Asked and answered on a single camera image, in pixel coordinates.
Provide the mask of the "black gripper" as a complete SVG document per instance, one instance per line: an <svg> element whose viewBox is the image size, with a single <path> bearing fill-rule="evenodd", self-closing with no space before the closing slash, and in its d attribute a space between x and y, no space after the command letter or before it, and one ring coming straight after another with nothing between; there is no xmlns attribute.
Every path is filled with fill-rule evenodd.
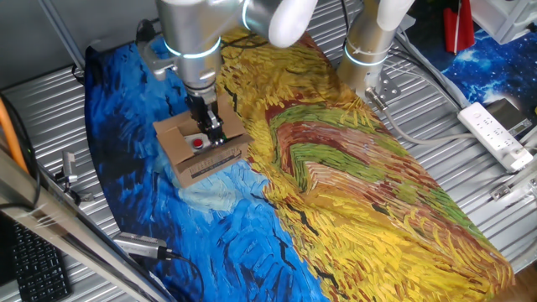
<svg viewBox="0 0 537 302"><path fill-rule="evenodd" d="M225 143L226 138L223 132L223 121L218 116L217 102L206 101L201 96L188 95L186 104L190 109L191 117L197 122L198 128L211 141L213 146L220 146Z"/></svg>

